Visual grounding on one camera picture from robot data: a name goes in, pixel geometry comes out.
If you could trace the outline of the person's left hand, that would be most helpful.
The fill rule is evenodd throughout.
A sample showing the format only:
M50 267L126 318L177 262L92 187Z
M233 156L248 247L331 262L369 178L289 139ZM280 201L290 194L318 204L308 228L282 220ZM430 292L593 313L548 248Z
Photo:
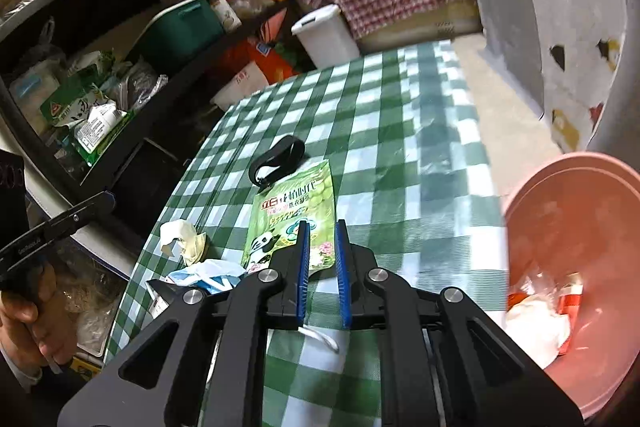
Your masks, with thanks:
M52 265L37 279L37 298L1 294L1 348L22 373L35 377L50 361L66 364L77 348L76 326L65 309Z

